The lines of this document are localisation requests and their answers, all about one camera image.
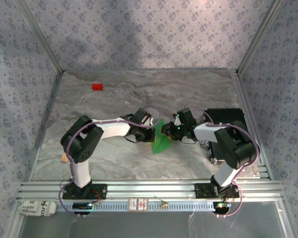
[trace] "marble surface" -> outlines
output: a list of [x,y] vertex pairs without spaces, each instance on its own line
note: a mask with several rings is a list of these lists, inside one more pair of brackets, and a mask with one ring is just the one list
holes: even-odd
[[[103,91],[92,91],[103,83]],[[69,163],[61,162],[60,139],[81,115],[114,119],[134,113],[139,107],[156,105],[165,121],[184,107],[239,107],[230,74],[225,70],[109,71],[64,73],[33,179],[68,179]],[[155,111],[149,110],[154,117]],[[201,120],[202,114],[193,116]],[[122,137],[101,140],[89,159],[93,179],[208,179],[218,169],[207,151],[195,145],[172,141],[172,146],[154,155],[149,143],[133,144]],[[242,177],[258,177],[257,166]]]

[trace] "blue floral wallpaper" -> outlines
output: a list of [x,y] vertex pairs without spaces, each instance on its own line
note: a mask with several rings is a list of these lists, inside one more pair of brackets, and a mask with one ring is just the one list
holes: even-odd
[[298,224],[298,0],[283,6],[243,82],[274,177],[285,181]]
[[229,68],[271,0],[26,0],[64,70]]
[[56,72],[11,0],[0,0],[0,238],[28,179]]

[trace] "purple cable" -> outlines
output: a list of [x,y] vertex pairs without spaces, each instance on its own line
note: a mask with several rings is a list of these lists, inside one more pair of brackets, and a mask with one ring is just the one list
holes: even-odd
[[70,214],[76,216],[76,214],[75,214],[74,212],[69,211],[69,210],[65,207],[65,205],[64,205],[63,202],[62,202],[62,198],[61,198],[61,193],[62,193],[62,191],[65,190],[65,187],[66,187],[66,186],[72,184],[72,183],[74,182],[74,178],[75,178],[75,177],[74,177],[74,169],[73,169],[73,162],[74,162],[74,160],[73,160],[73,158],[72,158],[72,157],[70,156],[70,154],[69,154],[69,152],[70,152],[70,147],[71,147],[73,141],[75,140],[75,138],[76,138],[76,137],[77,137],[77,136],[78,136],[84,129],[86,129],[87,127],[89,127],[90,125],[93,125],[93,124],[110,124],[110,123],[121,123],[121,122],[122,122],[122,123],[127,123],[127,124],[131,124],[131,125],[136,125],[136,126],[143,127],[143,128],[151,128],[151,127],[154,127],[154,126],[158,125],[158,124],[160,123],[161,119],[162,119],[162,113],[161,113],[160,109],[159,109],[158,107],[156,107],[156,106],[152,106],[152,105],[145,106],[144,109],[146,109],[146,108],[154,108],[154,109],[156,109],[156,110],[158,111],[158,113],[159,113],[158,121],[157,121],[156,123],[154,123],[153,125],[141,125],[141,124],[137,124],[137,123],[134,123],[134,122],[132,122],[132,121],[128,121],[128,120],[93,121],[93,122],[90,122],[90,123],[84,125],[82,128],[80,128],[80,129],[73,135],[73,137],[70,139],[70,141],[69,141],[69,143],[68,143],[68,145],[67,145],[67,147],[66,147],[66,156],[67,156],[67,158],[70,160],[70,170],[71,170],[72,179],[71,179],[71,181],[70,181],[69,183],[65,184],[65,185],[61,188],[61,190],[59,191],[59,201],[60,201],[61,206],[64,208],[64,210],[65,210],[66,212],[68,212],[68,213],[70,213]]
[[195,110],[201,111],[204,115],[206,115],[209,118],[209,120],[210,120],[211,123],[214,123],[213,120],[212,120],[212,118],[210,117],[210,115],[207,112],[203,111],[201,108],[189,108],[189,109],[190,110],[191,109],[195,109]]
[[232,128],[234,128],[234,129],[237,129],[237,130],[239,130],[240,132],[242,132],[243,134],[245,134],[245,135],[250,139],[250,141],[252,142],[252,144],[253,144],[254,147],[255,147],[255,152],[256,152],[256,157],[255,157],[255,159],[254,159],[253,161],[251,161],[251,162],[249,162],[249,163],[243,165],[243,166],[240,168],[240,170],[237,172],[237,174],[236,174],[236,175],[233,177],[233,179],[232,179],[232,184],[233,184],[233,185],[236,185],[236,186],[238,187],[239,194],[240,194],[240,202],[239,202],[239,205],[238,205],[237,209],[236,209],[234,212],[232,212],[232,213],[230,213],[230,214],[227,214],[227,215],[226,215],[226,214],[223,215],[223,217],[229,217],[229,216],[232,216],[232,215],[236,214],[236,213],[239,211],[239,209],[240,209],[241,206],[242,206],[242,200],[243,200],[242,189],[241,189],[240,186],[235,182],[235,179],[237,178],[237,176],[239,176],[239,174],[241,173],[241,171],[242,171],[243,168],[245,168],[246,166],[250,166],[250,165],[254,164],[254,163],[257,161],[257,159],[259,158],[259,154],[260,154],[260,152],[259,152],[259,146],[257,145],[255,139],[254,139],[254,138],[253,138],[253,137],[252,137],[246,130],[240,128],[239,126],[232,125],[232,124],[217,124],[217,125],[214,125],[214,124],[209,124],[209,123],[207,123],[207,126],[210,126],[210,127],[222,127],[222,126],[228,126],[228,127],[232,127]]

